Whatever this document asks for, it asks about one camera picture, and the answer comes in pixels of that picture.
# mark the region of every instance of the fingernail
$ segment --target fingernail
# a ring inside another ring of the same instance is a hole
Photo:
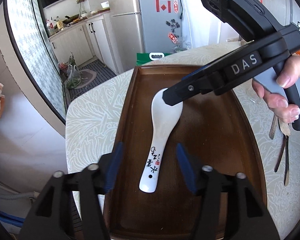
[[[295,109],[292,109],[292,111],[291,111],[291,115],[292,116],[299,116],[299,114],[300,114],[300,108],[295,108]]]
[[[285,99],[281,99],[277,102],[278,107],[288,107],[288,102]]]
[[[286,74],[286,73],[281,73],[280,76],[277,78],[277,84],[280,86],[280,87],[285,87],[289,81],[290,81],[290,77]]]
[[[291,117],[292,121],[295,121],[295,120],[298,120],[298,119],[299,119],[299,115],[295,115],[295,116]]]

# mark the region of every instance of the refrigerator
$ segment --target refrigerator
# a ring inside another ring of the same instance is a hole
[[[109,6],[125,71],[137,53],[171,53],[181,41],[180,0],[109,0]]]

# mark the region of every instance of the red decoration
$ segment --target red decoration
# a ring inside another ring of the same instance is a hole
[[[159,0],[155,0],[155,6],[157,8],[157,12],[160,12]]]
[[[178,13],[179,8],[178,8],[178,1],[177,0],[173,1],[173,8],[174,8],[174,12]]]
[[[174,36],[172,33],[169,33],[168,37],[174,44],[177,44],[178,39],[176,36]]]
[[[163,4],[161,7],[160,7],[160,3],[159,3],[160,0],[155,0],[155,6],[156,6],[156,10],[157,12],[160,12],[160,8],[164,11],[165,9],[167,9],[167,6],[165,4]],[[171,13],[171,1],[168,0],[168,12]]]
[[[168,1],[168,13],[171,13],[171,1]]]

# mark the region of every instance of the bottle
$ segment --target bottle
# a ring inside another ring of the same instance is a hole
[[[50,22],[52,22],[52,25],[53,25],[53,27],[55,27],[55,26],[57,25],[57,22],[56,22],[56,20],[52,20],[52,17],[51,17],[51,20],[50,20]]]
[[[57,16],[57,27],[59,30],[61,30],[63,28],[63,22],[60,20],[59,16]]]
[[[54,29],[54,26],[50,20],[47,20],[47,30],[50,37],[56,33],[56,30]]]

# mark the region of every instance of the screw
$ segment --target screw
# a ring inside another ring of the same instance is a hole
[[[53,177],[60,178],[63,176],[63,174],[63,171],[56,171],[55,173],[53,173]]]
[[[97,169],[99,169],[99,165],[98,164],[93,163],[93,164],[90,164],[88,166],[88,170],[89,171],[96,171]]]
[[[209,165],[204,165],[204,166],[202,167],[202,170],[203,170],[203,171],[210,172],[210,171],[213,170],[213,168],[212,168],[211,166],[209,166]]]
[[[244,174],[244,173],[242,173],[242,172],[238,172],[238,173],[236,174],[236,176],[237,176],[238,179],[245,179],[245,178],[247,177],[246,174]]]

